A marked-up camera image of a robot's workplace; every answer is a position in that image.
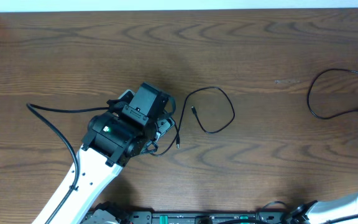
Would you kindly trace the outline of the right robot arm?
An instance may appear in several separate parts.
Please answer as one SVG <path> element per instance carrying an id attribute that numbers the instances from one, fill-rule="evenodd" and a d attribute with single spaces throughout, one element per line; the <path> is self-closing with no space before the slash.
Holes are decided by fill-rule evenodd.
<path id="1" fill-rule="evenodd" d="M 300 205 L 285 217 L 290 224 L 358 224 L 358 192 L 332 201 Z"/>

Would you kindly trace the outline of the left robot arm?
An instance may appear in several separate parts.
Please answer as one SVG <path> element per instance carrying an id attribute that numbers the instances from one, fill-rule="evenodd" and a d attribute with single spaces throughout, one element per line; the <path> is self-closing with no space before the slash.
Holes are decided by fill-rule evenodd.
<path id="1" fill-rule="evenodd" d="M 35 223 L 79 223 L 129 160 L 151 152 L 175 122 L 165 110 L 175 100 L 168 93 L 143 83 L 136 92 L 126 90 L 108 100 L 103 113 L 88 123 L 73 164 L 64 180 L 35 219 Z"/>

